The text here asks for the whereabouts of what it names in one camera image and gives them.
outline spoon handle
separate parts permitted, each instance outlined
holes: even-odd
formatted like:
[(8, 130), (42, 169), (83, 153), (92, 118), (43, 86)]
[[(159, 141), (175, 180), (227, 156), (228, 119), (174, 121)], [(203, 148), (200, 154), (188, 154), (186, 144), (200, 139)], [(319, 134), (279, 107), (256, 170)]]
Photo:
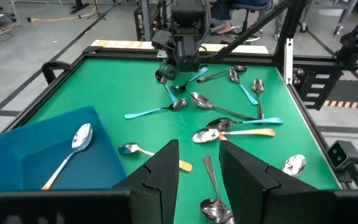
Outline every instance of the spoon handle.
[(206, 80), (210, 80), (210, 79), (212, 79), (212, 78), (215, 78), (215, 77), (217, 77), (217, 76), (220, 76), (220, 75), (222, 75), (222, 74), (225, 73), (225, 72), (227, 72), (227, 70), (221, 71), (221, 72), (218, 72), (218, 73), (215, 73), (215, 74), (212, 74), (212, 75), (208, 75), (207, 77), (199, 78), (199, 79), (197, 79), (197, 82), (198, 82), (198, 83), (205, 82)]
[(262, 112), (262, 104), (260, 103), (260, 93), (258, 93), (258, 119), (264, 119), (264, 113)]
[(264, 136), (275, 136), (276, 133), (271, 128), (261, 128), (261, 129), (253, 129), (253, 130), (244, 130), (244, 131), (229, 131), (229, 132), (221, 132), (221, 134), (258, 134)]
[(178, 98), (175, 97), (175, 95), (171, 92), (171, 90), (168, 88), (167, 84), (164, 84), (165, 89), (167, 90), (169, 97), (172, 100), (172, 103), (178, 100)]
[(252, 105), (258, 105), (258, 101), (255, 100), (254, 97), (251, 96), (251, 94), (248, 92), (248, 90), (240, 83), (240, 87), (242, 88), (242, 91), (246, 94), (248, 100), (251, 102)]
[(209, 176), (211, 177), (212, 183), (214, 184), (216, 193), (217, 193), (217, 195), (218, 195), (218, 199), (222, 202), (222, 195), (221, 195), (221, 193), (220, 193), (220, 191), (219, 191), (218, 183), (217, 183), (217, 181), (216, 181), (215, 172), (214, 172), (214, 167), (212, 166), (211, 157), (209, 157), (209, 156), (204, 156), (203, 161), (204, 161), (204, 165), (205, 165), (205, 167), (206, 167), (206, 170), (208, 171)]
[(137, 118), (139, 116), (143, 116), (143, 115), (146, 115), (146, 114), (149, 114), (149, 113), (153, 113), (153, 112), (156, 112), (156, 111), (159, 111), (159, 110), (162, 110), (162, 109), (164, 109), (164, 108), (152, 109), (152, 110), (144, 111), (144, 112), (140, 112), (140, 113), (125, 114), (124, 117), (125, 117), (125, 119)]
[(208, 68), (203, 67), (193, 78), (191, 78), (191, 79), (189, 80), (189, 82), (192, 82), (192, 81), (195, 80), (196, 78), (198, 78), (198, 77), (204, 75), (206, 72), (208, 72)]
[(52, 174), (52, 176), (49, 178), (48, 182), (41, 188), (41, 190), (49, 190), (52, 186), (53, 182), (55, 181), (56, 177), (59, 175), (59, 173), (63, 170), (64, 166), (68, 162), (71, 156), (74, 155), (75, 152), (70, 153), (66, 157), (66, 159), (60, 164), (59, 168)]
[[(138, 150), (146, 155), (154, 156), (154, 153), (152, 152), (146, 151), (144, 149), (138, 149)], [(190, 172), (193, 170), (193, 165), (189, 162), (179, 160), (179, 168), (181, 168), (184, 171)]]
[(232, 112), (232, 111), (229, 111), (229, 110), (226, 110), (226, 109), (217, 107), (217, 106), (214, 106), (213, 109), (221, 110), (221, 111), (223, 111), (223, 112), (226, 112), (226, 113), (231, 114), (231, 115), (233, 115), (233, 116), (236, 116), (236, 117), (238, 117), (238, 118), (244, 119), (244, 120), (246, 120), (246, 121), (256, 120), (255, 118), (251, 118), (251, 117), (248, 117), (248, 116), (245, 116), (245, 115), (242, 115), (242, 114), (237, 114), (237, 113), (235, 113), (235, 112)]
[(266, 118), (266, 119), (257, 119), (254, 121), (241, 121), (240, 123), (242, 124), (282, 124), (284, 123), (283, 120), (281, 120), (281, 118)]

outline metal spoon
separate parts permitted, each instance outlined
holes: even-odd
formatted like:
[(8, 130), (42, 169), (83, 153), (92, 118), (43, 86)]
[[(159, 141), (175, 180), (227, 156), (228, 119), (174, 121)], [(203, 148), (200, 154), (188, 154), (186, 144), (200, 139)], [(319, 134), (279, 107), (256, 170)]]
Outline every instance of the metal spoon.
[(157, 81), (161, 84), (164, 85), (165, 89), (167, 90), (169, 97), (172, 100), (172, 103), (175, 102), (176, 100), (178, 100), (175, 95), (171, 92), (171, 90), (168, 88), (167, 84), (165, 84), (167, 82), (167, 79), (158, 71), (155, 72), (155, 79), (157, 79)]
[(67, 164), (68, 160), (74, 156), (77, 152), (81, 152), (85, 150), (92, 140), (92, 125), (91, 123), (83, 124), (79, 130), (75, 133), (73, 140), (71, 142), (71, 147), (73, 148), (73, 152), (70, 153), (66, 159), (60, 164), (59, 168), (53, 173), (53, 175), (49, 178), (48, 182), (41, 188), (41, 190), (48, 190), (56, 177), (62, 171), (64, 166)]
[(245, 71), (247, 71), (247, 68), (245, 68), (242, 65), (232, 65), (228, 69), (226, 69), (225, 71), (221, 71), (221, 72), (218, 72), (218, 73), (215, 73), (215, 74), (212, 74), (212, 75), (208, 75), (207, 77), (199, 78), (199, 79), (197, 79), (197, 82), (198, 83), (205, 82), (205, 81), (210, 80), (212, 78), (218, 77), (218, 76), (222, 75), (223, 73), (229, 72), (230, 70), (235, 70), (237, 72), (245, 72)]
[(298, 177), (306, 167), (306, 158), (298, 154), (291, 156), (283, 165), (283, 172), (293, 177)]
[[(146, 155), (154, 156), (154, 153), (142, 149), (137, 143), (130, 142), (118, 147), (120, 154), (132, 154), (135, 152), (143, 152)], [(189, 162), (179, 160), (179, 168), (184, 171), (190, 172), (193, 169), (193, 165)]]
[(240, 83), (240, 76), (239, 74), (235, 71), (235, 70), (230, 70), (229, 71), (229, 78), (230, 81), (234, 82), (234, 83), (238, 83), (240, 84), (240, 87), (242, 88), (242, 91), (246, 94), (248, 100), (253, 104), (253, 105), (257, 105), (258, 101), (255, 100), (254, 97), (251, 96), (251, 94), (249, 94), (249, 92), (246, 90), (246, 88)]
[(226, 223), (231, 217), (233, 217), (233, 213), (223, 203), (211, 158), (209, 156), (204, 156), (203, 161), (214, 185), (216, 194), (218, 195), (218, 200), (214, 198), (203, 200), (200, 204), (201, 213), (214, 223)]
[(195, 143), (204, 143), (204, 142), (210, 142), (215, 140), (219, 137), (220, 134), (257, 134), (257, 135), (263, 135), (263, 136), (275, 136), (275, 132), (271, 128), (261, 128), (261, 129), (252, 129), (252, 130), (243, 130), (243, 131), (219, 131), (218, 129), (214, 128), (203, 128), (196, 133), (194, 133), (193, 137), (191, 137), (191, 140)]
[(179, 109), (183, 108), (186, 105), (186, 103), (187, 103), (187, 99), (182, 98), (182, 99), (176, 100), (175, 102), (171, 103), (169, 106), (166, 106), (166, 107), (152, 109), (152, 110), (144, 111), (144, 112), (140, 112), (140, 113), (125, 114), (124, 117), (125, 117), (125, 119), (132, 119), (132, 118), (137, 118), (139, 116), (143, 116), (143, 115), (146, 115), (149, 113), (154, 113), (154, 112), (160, 111), (160, 110), (179, 110)]
[(195, 80), (196, 78), (204, 75), (206, 72), (208, 71), (207, 67), (203, 67), (193, 78), (189, 79), (187, 82), (185, 82), (185, 84), (183, 84), (182, 86), (180, 85), (173, 85), (172, 88), (176, 91), (186, 91), (186, 85), (189, 82), (192, 82), (193, 80)]
[(260, 103), (260, 94), (265, 90), (265, 85), (261, 79), (257, 78), (252, 82), (252, 90), (258, 95), (258, 119), (263, 119), (264, 114)]
[(250, 118), (248, 116), (244, 116), (244, 115), (241, 115), (241, 114), (238, 114), (238, 113), (235, 113), (232, 111), (228, 111), (226, 109), (223, 109), (223, 108), (220, 108), (217, 106), (213, 106), (211, 104), (211, 102), (207, 99), (207, 97), (205, 97), (197, 92), (191, 92), (190, 95), (191, 95), (191, 99), (193, 100), (193, 102), (200, 108), (204, 108), (204, 109), (208, 109), (208, 110), (217, 109), (217, 110), (223, 111), (225, 113), (231, 114), (233, 116), (236, 116), (238, 118), (244, 119), (246, 121), (255, 120), (255, 118)]
[(215, 128), (220, 131), (225, 131), (230, 128), (233, 124), (283, 124), (283, 120), (280, 118), (266, 118), (256, 119), (254, 121), (233, 121), (230, 118), (218, 118), (206, 125), (206, 128)]

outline wooden board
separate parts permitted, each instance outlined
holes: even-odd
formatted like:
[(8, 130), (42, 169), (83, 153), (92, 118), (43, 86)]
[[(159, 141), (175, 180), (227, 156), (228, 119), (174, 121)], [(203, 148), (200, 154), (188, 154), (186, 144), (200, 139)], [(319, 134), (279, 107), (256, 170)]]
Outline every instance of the wooden board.
[[(126, 41), (126, 40), (95, 40), (92, 46), (102, 46), (107, 48), (120, 48), (120, 49), (154, 49), (152, 43), (149, 41)], [(203, 44), (203, 46), (210, 52), (217, 52), (226, 44)], [(265, 46), (257, 45), (240, 45), (233, 50), (235, 53), (247, 54), (268, 54)]]

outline shoe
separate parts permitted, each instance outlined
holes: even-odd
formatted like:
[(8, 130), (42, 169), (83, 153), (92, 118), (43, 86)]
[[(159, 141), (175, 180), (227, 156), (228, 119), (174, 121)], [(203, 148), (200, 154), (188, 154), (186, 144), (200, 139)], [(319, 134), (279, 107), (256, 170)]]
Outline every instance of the shoe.
[(230, 30), (229, 32), (225, 32), (225, 33), (223, 33), (223, 34), (218, 34), (217, 31), (214, 31), (214, 32), (211, 32), (211, 33), (210, 33), (211, 36), (226, 35), (226, 34), (233, 34), (233, 31)]
[(278, 40), (280, 38), (280, 34), (274, 34), (274, 37), (273, 37), (275, 40)]

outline blue handle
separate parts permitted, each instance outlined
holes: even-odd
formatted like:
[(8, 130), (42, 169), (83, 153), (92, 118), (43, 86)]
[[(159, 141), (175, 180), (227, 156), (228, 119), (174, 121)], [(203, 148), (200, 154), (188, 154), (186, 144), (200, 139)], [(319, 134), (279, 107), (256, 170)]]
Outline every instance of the blue handle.
[(178, 100), (178, 98), (175, 97), (175, 95), (171, 92), (171, 90), (168, 88), (167, 84), (164, 84), (165, 89), (168, 91), (169, 97), (172, 100), (172, 103)]
[(253, 104), (253, 105), (258, 105), (258, 101), (255, 100), (254, 97), (251, 96), (251, 94), (249, 94), (249, 92), (244, 88), (244, 86), (240, 83), (240, 86), (242, 88), (242, 91), (244, 91), (244, 93), (246, 94), (248, 100)]
[(254, 124), (254, 123), (265, 123), (265, 124), (282, 124), (284, 123), (281, 118), (266, 118), (253, 121), (242, 121), (242, 124)]
[(189, 82), (191, 82), (191, 81), (195, 80), (196, 78), (198, 78), (198, 77), (204, 75), (206, 72), (208, 72), (208, 68), (203, 67), (203, 68), (197, 73), (197, 75), (195, 75), (193, 78), (191, 78), (191, 79), (189, 80)]
[(146, 114), (149, 114), (149, 113), (153, 113), (153, 112), (156, 112), (156, 111), (159, 111), (159, 110), (162, 110), (162, 109), (163, 108), (158, 108), (158, 109), (152, 109), (152, 110), (144, 111), (144, 112), (140, 112), (140, 113), (125, 114), (124, 117), (125, 117), (125, 119), (137, 118), (139, 116), (143, 116), (143, 115), (146, 115)]

